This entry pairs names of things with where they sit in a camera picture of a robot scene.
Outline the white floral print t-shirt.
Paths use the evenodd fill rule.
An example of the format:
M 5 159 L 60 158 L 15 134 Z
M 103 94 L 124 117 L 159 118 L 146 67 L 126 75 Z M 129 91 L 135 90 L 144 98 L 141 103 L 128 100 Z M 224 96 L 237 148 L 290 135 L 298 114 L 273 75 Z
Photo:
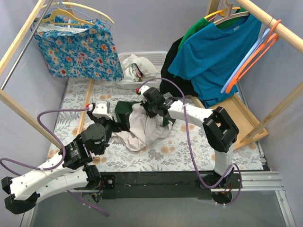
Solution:
M 134 54 L 121 61 L 121 67 L 124 73 L 122 82 L 143 82 L 155 77 L 158 73 L 154 64 L 147 58 Z

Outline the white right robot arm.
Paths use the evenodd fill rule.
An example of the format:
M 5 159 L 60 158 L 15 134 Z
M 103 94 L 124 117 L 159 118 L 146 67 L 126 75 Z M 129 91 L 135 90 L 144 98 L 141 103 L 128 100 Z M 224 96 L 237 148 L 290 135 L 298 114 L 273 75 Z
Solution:
M 215 152 L 213 173 L 198 176 L 205 188 L 225 188 L 231 183 L 232 154 L 239 129 L 223 107 L 204 109 L 174 97 L 165 99 L 158 89 L 146 85 L 137 88 L 136 93 L 142 96 L 142 105 L 150 117 L 169 116 L 204 129 L 208 144 Z

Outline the green and grey raglan shirt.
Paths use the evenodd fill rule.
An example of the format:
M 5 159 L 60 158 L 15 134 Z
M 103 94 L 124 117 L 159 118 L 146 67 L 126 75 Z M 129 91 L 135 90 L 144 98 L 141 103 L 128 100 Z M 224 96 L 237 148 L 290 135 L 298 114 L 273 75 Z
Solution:
M 149 117 L 140 102 L 119 101 L 115 106 L 117 121 L 126 123 L 128 130 L 112 133 L 112 141 L 124 144 L 131 152 L 166 138 L 175 119 L 170 116 Z

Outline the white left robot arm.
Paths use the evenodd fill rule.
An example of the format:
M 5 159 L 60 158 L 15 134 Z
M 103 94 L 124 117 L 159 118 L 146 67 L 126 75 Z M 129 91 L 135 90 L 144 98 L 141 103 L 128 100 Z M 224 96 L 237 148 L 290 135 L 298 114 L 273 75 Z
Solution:
M 2 189 L 8 194 L 5 207 L 13 214 L 31 210 L 42 200 L 72 189 L 113 189 L 115 177 L 101 175 L 92 165 L 92 155 L 102 155 L 109 146 L 114 132 L 125 130 L 115 120 L 102 117 L 81 132 L 64 149 L 39 167 L 18 177 L 1 180 Z

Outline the blue t-shirt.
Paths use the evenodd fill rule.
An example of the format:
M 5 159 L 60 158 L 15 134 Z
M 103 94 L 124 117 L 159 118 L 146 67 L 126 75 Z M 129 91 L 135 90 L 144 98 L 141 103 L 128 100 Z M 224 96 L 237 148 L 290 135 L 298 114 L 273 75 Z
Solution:
M 238 92 L 237 86 L 228 94 L 221 89 L 257 41 L 261 25 L 253 15 L 225 29 L 207 25 L 183 43 L 169 73 L 191 81 L 204 107 L 224 101 Z

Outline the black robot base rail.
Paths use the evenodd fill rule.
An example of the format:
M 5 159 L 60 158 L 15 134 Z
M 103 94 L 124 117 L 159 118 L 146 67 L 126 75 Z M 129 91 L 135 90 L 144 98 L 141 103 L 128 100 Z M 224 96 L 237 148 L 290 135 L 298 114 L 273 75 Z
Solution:
M 204 187 L 195 171 L 103 172 L 101 178 L 103 199 L 198 198 L 227 204 L 232 201 L 232 190 L 240 186 L 238 173 L 214 189 Z

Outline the beige wooden hanger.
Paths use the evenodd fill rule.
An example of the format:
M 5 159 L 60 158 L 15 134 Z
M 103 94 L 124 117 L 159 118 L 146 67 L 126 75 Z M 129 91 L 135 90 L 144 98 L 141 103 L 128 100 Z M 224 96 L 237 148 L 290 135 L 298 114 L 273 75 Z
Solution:
M 233 8 L 233 4 L 230 4 L 227 0 L 223 0 L 223 4 L 224 6 L 227 8 L 227 13 L 226 16 L 224 16 L 223 18 L 214 21 L 214 25 L 217 26 L 225 21 L 234 19 L 234 18 L 239 18 L 239 17 L 245 17 L 245 16 L 249 16 L 250 13 L 245 11 L 245 12 L 239 12 L 239 13 L 234 13 L 232 14 L 232 8 Z

